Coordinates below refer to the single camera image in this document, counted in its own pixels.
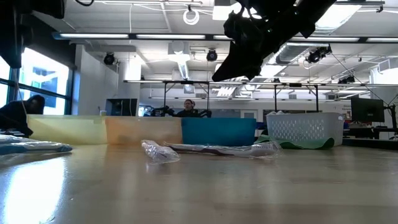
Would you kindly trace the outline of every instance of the person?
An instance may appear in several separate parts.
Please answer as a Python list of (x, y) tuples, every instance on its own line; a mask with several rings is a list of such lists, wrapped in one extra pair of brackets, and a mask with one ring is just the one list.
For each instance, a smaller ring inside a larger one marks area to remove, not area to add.
[(198, 110), (194, 109), (195, 102), (193, 100), (185, 100), (184, 110), (178, 112), (175, 116), (179, 118), (199, 118)]
[(13, 101), (0, 108), (0, 129), (27, 128), (25, 106), (27, 114), (43, 114), (45, 99), (43, 96), (34, 95), (28, 100)]

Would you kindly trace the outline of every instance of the office room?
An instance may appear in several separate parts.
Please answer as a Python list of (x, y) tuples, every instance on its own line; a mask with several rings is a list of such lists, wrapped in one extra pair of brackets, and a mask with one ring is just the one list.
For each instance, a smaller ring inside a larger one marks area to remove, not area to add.
[(398, 220), (398, 2), (40, 3), (0, 2), (0, 223)]

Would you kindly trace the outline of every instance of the black cable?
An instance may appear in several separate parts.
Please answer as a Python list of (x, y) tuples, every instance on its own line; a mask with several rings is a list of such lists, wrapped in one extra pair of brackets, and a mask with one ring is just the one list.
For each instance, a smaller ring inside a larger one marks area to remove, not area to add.
[(81, 1), (79, 1), (79, 0), (75, 0), (77, 3), (79, 3), (79, 4), (81, 4), (82, 6), (86, 6), (86, 7), (88, 7), (88, 6), (91, 6), (92, 4), (94, 4), (94, 1), (95, 0), (91, 0), (91, 2), (90, 3), (83, 3), (83, 2), (81, 2)]
[[(338, 61), (338, 63), (340, 63), (340, 65), (343, 66), (343, 67), (347, 70), (347, 72), (349, 72), (350, 75), (352, 75), (355, 79), (357, 79), (357, 80), (360, 82), (360, 84), (364, 85), (364, 84), (361, 82), (361, 80), (359, 80), (358, 78), (356, 78), (355, 75), (354, 75), (347, 67), (345, 67), (344, 64), (343, 64), (342, 62), (340, 62), (340, 60), (338, 60), (338, 58), (337, 58), (333, 53), (331, 53), (331, 54), (332, 54), (332, 55), (334, 56), (334, 58)], [(376, 96), (377, 98), (379, 98), (379, 100), (382, 100), (387, 106), (389, 106), (389, 105), (387, 104), (387, 102), (385, 102), (382, 98), (380, 98), (379, 96), (377, 96), (370, 88), (368, 88), (366, 85), (364, 85), (364, 86), (365, 86), (365, 88), (367, 88), (371, 93), (373, 93), (374, 96)]]
[(394, 97), (391, 101), (390, 101), (390, 103), (387, 105), (387, 106), (390, 106), (390, 104), (394, 101), (394, 99), (396, 99), (398, 97), (398, 94), (396, 94), (396, 97)]

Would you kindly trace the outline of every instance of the man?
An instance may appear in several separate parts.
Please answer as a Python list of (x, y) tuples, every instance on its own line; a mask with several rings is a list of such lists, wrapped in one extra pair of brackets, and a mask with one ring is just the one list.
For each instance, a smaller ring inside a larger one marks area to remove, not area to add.
[(16, 128), (24, 134), (31, 132), (27, 128), (27, 114), (43, 114), (45, 99), (43, 96), (34, 95), (28, 100), (13, 101), (0, 108), (0, 129)]

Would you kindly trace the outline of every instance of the blue plastic bin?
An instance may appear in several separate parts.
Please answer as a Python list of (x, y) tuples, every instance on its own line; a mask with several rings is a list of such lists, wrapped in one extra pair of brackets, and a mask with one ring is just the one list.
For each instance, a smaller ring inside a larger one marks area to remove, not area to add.
[(182, 118), (184, 144), (250, 146), (256, 120), (252, 118)]

